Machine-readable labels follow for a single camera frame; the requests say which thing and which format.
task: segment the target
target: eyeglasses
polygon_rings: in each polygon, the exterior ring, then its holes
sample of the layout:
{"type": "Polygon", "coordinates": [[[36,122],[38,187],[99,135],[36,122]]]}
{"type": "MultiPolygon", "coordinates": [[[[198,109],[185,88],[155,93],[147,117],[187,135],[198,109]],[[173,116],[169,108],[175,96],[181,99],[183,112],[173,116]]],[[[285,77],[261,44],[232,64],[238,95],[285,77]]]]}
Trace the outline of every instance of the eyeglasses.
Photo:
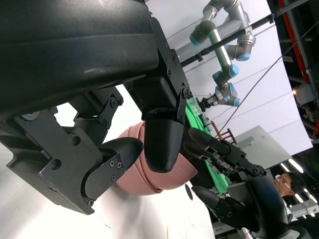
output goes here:
{"type": "Polygon", "coordinates": [[[281,175],[277,174],[275,176],[275,179],[277,179],[277,178],[281,179],[282,182],[291,190],[291,187],[287,184],[286,180],[281,177],[281,175]]]}

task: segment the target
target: white backdrop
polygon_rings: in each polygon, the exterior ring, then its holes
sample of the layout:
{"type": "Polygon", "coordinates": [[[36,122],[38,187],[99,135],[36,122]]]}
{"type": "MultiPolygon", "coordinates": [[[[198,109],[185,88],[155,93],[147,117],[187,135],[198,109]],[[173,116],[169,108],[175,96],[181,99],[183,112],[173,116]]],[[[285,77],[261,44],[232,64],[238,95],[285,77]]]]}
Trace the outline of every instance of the white backdrop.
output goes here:
{"type": "MultiPolygon", "coordinates": [[[[270,14],[266,0],[241,2],[251,23],[270,14]]],[[[151,0],[148,6],[161,23],[170,47],[179,49],[189,43],[189,35],[202,18],[202,10],[207,3],[208,0],[151,0]]],[[[221,10],[214,20],[216,25],[222,24],[226,17],[227,13],[221,10]]],[[[231,82],[241,99],[281,55],[275,25],[265,24],[255,29],[253,34],[257,40],[251,59],[233,62],[239,66],[240,73],[231,82]]],[[[184,67],[192,93],[199,96],[213,93],[216,84],[212,75],[218,70],[220,65],[214,52],[204,56],[202,62],[184,67]]],[[[222,128],[235,111],[235,108],[229,108],[212,107],[206,111],[206,115],[222,128]]],[[[230,128],[237,136],[258,125],[290,155],[312,147],[301,122],[282,60],[256,86],[226,128],[230,128]]]]}

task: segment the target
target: black hair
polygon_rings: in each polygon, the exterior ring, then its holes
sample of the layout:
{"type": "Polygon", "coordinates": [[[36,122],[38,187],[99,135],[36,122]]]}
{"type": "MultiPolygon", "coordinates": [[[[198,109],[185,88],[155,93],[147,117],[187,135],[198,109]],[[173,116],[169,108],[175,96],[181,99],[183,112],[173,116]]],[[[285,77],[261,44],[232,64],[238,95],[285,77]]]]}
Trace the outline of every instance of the black hair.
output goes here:
{"type": "Polygon", "coordinates": [[[293,190],[294,193],[301,193],[306,186],[305,181],[298,173],[288,172],[287,174],[291,178],[291,190],[293,190]]]}

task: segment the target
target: robotic hand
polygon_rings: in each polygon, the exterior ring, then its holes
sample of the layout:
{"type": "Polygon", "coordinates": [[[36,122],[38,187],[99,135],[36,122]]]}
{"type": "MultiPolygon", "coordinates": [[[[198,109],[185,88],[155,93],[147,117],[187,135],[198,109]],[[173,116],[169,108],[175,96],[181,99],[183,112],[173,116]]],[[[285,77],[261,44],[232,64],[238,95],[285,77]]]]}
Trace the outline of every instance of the robotic hand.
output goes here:
{"type": "Polygon", "coordinates": [[[84,214],[143,148],[152,171],[172,170],[189,93],[145,3],[102,2],[0,2],[7,23],[0,27],[0,142],[14,154],[7,167],[53,203],[84,214]],[[144,147],[132,138],[103,143],[124,102],[120,84],[142,111],[144,147]],[[78,112],[74,127],[54,117],[66,102],[78,112]]]}
{"type": "Polygon", "coordinates": [[[247,228],[259,238],[295,239],[301,235],[290,230],[284,203],[261,166],[250,163],[244,152],[225,140],[218,141],[195,128],[189,135],[195,143],[185,143],[185,150],[199,159],[210,159],[227,176],[230,197],[225,199],[204,187],[192,188],[221,222],[238,230],[247,228]]]}

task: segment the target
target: person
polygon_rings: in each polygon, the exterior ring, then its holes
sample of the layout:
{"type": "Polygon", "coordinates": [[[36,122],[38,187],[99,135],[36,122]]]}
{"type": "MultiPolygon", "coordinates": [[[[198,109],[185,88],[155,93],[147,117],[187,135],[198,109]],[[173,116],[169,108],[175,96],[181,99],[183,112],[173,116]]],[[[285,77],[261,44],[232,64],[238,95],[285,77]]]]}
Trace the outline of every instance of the person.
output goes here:
{"type": "Polygon", "coordinates": [[[275,186],[281,197],[293,196],[304,190],[304,180],[295,172],[284,173],[275,179],[275,186]]]}

